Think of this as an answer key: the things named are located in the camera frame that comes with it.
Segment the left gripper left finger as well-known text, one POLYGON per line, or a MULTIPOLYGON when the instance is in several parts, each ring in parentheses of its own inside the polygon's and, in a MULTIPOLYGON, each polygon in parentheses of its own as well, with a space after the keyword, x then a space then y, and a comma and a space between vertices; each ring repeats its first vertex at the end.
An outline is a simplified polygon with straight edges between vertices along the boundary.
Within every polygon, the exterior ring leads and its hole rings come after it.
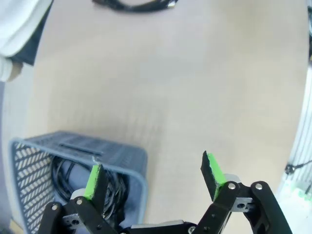
POLYGON ((45 206, 39 225, 39 234, 74 234, 85 228, 90 234, 116 234, 115 228, 102 214, 108 189, 103 166, 92 167, 85 192, 67 204, 50 202, 45 206))

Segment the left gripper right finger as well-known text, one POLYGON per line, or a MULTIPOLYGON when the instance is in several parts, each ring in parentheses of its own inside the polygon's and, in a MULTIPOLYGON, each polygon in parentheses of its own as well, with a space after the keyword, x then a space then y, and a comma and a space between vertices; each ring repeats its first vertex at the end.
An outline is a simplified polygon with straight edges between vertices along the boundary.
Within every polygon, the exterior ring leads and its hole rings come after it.
POLYGON ((203 152, 201 172, 212 199, 196 234, 220 234, 234 212, 243 213, 254 234, 290 234, 290 226, 268 183, 227 180, 213 154, 203 152))

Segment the person right hand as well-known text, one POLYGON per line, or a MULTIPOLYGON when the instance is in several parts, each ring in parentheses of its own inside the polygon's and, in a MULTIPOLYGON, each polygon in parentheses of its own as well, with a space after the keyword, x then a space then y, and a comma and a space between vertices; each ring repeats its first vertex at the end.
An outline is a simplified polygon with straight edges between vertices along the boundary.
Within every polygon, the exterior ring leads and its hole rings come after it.
POLYGON ((21 74, 22 69, 23 69, 23 63, 15 62, 15 61, 12 62, 12 71, 7 82, 10 82, 14 80, 15 78, 17 78, 21 74))

